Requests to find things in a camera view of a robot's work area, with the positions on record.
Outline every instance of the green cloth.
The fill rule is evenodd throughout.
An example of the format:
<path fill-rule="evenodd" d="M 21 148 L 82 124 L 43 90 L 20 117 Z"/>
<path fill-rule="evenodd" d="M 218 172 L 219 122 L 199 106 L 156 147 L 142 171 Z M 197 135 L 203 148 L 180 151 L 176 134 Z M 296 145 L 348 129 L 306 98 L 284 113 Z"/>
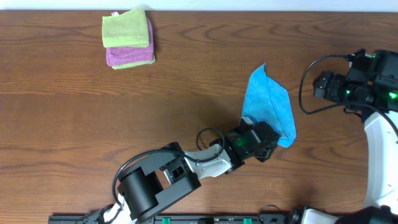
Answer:
<path fill-rule="evenodd" d="M 145 11 L 133 9 L 118 16 L 102 17 L 104 47 L 148 47 L 149 31 Z"/>
<path fill-rule="evenodd" d="M 115 65 L 112 66 L 113 69 L 124 69 L 124 68 L 131 68 L 131 67 L 135 67 L 135 66 L 139 66 L 139 65 L 146 65 L 146 64 L 152 64 L 156 61 L 155 59 L 155 55 L 154 55 L 154 59 L 152 61 L 146 61 L 146 62 L 130 62 L 130 63 L 125 63 L 122 65 Z"/>

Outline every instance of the wooden table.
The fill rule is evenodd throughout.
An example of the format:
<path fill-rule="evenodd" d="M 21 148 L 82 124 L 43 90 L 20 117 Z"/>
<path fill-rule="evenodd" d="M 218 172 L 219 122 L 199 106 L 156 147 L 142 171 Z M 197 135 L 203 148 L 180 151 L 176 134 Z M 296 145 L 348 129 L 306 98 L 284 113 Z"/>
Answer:
<path fill-rule="evenodd" d="M 248 159 L 167 213 L 256 213 L 273 203 L 329 212 L 362 207 L 368 176 L 363 124 L 335 108 L 311 116 L 298 106 L 302 72 L 326 54 L 398 50 L 398 15 L 334 12 L 148 12 L 156 63 L 106 65 L 101 16 L 112 11 L 0 12 L 0 223 L 45 223 L 113 203 L 111 180 L 130 157 L 178 141 L 194 151 L 203 128 L 239 121 L 251 72 L 288 89 L 297 128 L 292 147 Z M 308 109 L 329 59 L 305 82 Z"/>

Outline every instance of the towel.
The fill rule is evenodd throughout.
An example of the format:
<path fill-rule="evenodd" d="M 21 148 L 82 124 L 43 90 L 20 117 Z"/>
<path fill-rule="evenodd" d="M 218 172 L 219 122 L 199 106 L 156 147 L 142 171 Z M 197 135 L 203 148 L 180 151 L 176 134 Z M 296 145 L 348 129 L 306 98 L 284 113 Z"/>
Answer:
<path fill-rule="evenodd" d="M 289 147 L 296 139 L 292 106 L 287 90 L 265 72 L 265 64 L 250 76 L 242 116 L 265 121 L 280 134 L 278 145 Z"/>
<path fill-rule="evenodd" d="M 112 68 L 113 69 L 124 69 L 124 68 L 131 68 L 131 67 L 139 66 L 139 65 L 152 64 L 156 61 L 155 55 L 152 55 L 152 57 L 153 57 L 153 60 L 151 60 L 149 62 L 130 62 L 130 63 L 122 64 L 122 65 L 115 65 L 115 66 L 112 66 Z"/>
<path fill-rule="evenodd" d="M 130 62 L 153 61 L 154 38 L 150 21 L 147 19 L 149 30 L 149 46 L 140 47 L 110 47 L 106 49 L 106 63 L 109 66 L 122 65 Z"/>
<path fill-rule="evenodd" d="M 137 8 L 119 16 L 102 17 L 104 47 L 148 47 L 149 31 L 145 11 Z"/>

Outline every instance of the blue cloth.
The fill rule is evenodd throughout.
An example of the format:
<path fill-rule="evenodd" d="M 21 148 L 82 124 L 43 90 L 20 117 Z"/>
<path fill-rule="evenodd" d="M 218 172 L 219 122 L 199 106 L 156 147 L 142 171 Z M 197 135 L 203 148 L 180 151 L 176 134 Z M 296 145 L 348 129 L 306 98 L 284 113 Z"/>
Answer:
<path fill-rule="evenodd" d="M 278 145 L 289 147 L 296 139 L 292 106 L 287 90 L 265 72 L 265 64 L 250 76 L 242 116 L 265 121 L 280 134 Z"/>

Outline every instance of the white background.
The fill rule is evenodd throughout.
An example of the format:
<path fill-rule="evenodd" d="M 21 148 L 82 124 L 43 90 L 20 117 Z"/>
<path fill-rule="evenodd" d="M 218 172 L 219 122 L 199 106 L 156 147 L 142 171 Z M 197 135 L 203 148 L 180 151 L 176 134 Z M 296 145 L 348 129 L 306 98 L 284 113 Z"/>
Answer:
<path fill-rule="evenodd" d="M 0 0 L 0 9 L 398 12 L 398 0 Z"/>

